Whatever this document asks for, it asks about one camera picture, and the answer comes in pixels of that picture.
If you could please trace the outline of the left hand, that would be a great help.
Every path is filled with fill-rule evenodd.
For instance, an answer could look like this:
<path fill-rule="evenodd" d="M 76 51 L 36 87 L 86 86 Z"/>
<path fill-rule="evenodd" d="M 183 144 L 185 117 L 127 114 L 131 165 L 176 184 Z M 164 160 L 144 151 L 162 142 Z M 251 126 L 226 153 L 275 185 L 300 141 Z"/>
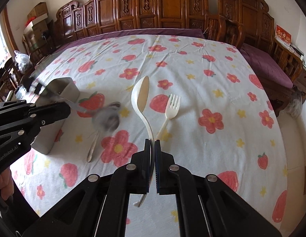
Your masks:
<path fill-rule="evenodd" d="M 14 181 L 8 167 L 0 174 L 0 195 L 4 201 L 14 194 Z"/>

